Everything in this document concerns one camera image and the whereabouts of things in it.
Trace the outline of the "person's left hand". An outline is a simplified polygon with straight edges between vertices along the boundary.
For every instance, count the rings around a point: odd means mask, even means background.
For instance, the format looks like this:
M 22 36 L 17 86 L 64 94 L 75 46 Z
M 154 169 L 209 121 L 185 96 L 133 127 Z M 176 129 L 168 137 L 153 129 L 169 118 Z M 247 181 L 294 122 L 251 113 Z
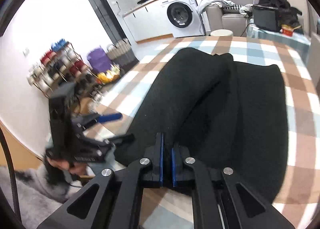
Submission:
M 85 163 L 69 163 L 66 160 L 53 160 L 47 157 L 48 163 L 60 170 L 66 170 L 73 175 L 86 175 L 87 165 Z

